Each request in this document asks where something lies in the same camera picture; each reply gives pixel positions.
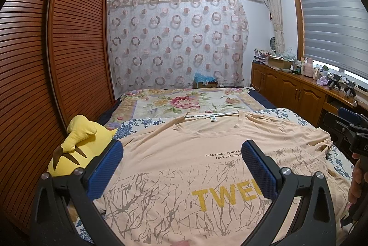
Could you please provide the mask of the person right hand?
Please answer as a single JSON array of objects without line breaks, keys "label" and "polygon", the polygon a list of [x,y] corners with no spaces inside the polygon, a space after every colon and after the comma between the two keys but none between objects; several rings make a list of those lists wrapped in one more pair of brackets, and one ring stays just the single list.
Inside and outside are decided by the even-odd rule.
[{"label": "person right hand", "polygon": [[362,194],[362,185],[367,182],[367,173],[360,168],[360,155],[353,153],[352,157],[357,160],[353,173],[351,186],[349,188],[348,200],[351,204],[355,204]]}]

